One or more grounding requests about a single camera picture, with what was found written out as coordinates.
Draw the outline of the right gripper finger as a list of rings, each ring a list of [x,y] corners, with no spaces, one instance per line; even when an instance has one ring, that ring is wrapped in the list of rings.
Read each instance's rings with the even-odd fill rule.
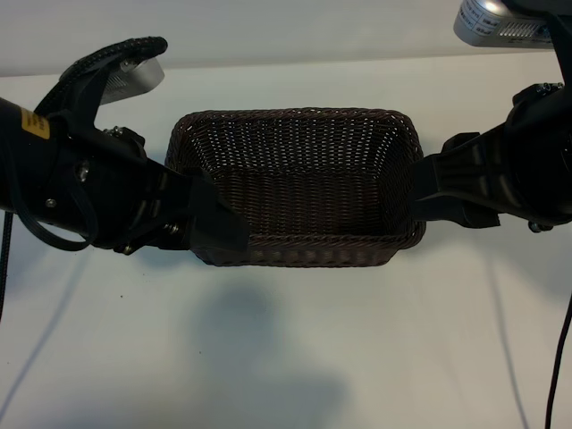
[[[499,212],[487,206],[481,198],[469,195],[418,196],[408,193],[412,217],[420,222],[446,221],[461,227],[497,227]]]
[[[453,197],[496,210],[514,208],[514,186],[504,126],[455,148],[425,157],[412,167],[411,197]]]

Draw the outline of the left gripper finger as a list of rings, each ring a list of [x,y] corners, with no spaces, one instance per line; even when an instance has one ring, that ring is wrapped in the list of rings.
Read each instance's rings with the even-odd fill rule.
[[[190,223],[167,223],[159,232],[156,247],[162,250],[190,250]]]
[[[190,250],[241,252],[248,245],[248,223],[221,196],[204,170],[179,173],[162,165],[150,192],[150,217],[138,226],[138,247],[156,247],[167,223],[190,223]]]

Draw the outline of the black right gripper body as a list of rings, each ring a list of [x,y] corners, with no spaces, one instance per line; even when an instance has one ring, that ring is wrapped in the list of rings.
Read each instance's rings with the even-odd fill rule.
[[[571,95],[562,83],[534,84],[512,99],[510,164],[532,231],[571,222]]]

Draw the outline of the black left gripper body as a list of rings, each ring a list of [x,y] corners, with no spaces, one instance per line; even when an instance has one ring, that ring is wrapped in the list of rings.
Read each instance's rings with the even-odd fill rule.
[[[48,223],[80,240],[48,233],[48,245],[77,251],[93,245],[126,247],[127,231],[145,204],[145,186],[156,163],[145,139],[126,127],[98,130],[75,120],[52,120],[57,152],[48,182]]]

